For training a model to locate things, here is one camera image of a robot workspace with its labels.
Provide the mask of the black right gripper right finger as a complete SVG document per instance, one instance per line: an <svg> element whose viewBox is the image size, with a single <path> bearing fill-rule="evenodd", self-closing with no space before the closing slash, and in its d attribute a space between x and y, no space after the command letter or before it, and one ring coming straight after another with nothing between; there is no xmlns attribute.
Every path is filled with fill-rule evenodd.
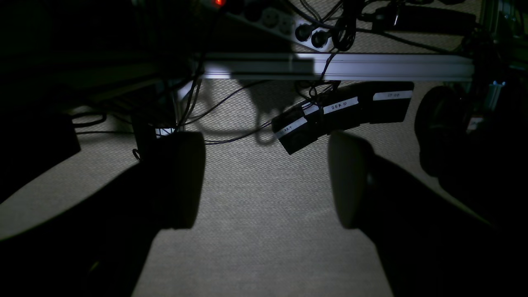
<svg viewBox="0 0 528 297"><path fill-rule="evenodd" d="M454 205L341 130L328 166L338 220L375 245L395 297L526 297L526 223Z"/></svg>

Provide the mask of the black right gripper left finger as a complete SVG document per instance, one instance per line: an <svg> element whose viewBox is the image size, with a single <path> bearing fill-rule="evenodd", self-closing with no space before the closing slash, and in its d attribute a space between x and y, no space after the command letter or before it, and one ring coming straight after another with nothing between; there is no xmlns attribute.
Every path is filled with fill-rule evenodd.
<svg viewBox="0 0 528 297"><path fill-rule="evenodd" d="M190 229L206 163L200 132L151 142L87 199L1 240L2 297L130 297L163 229Z"/></svg>

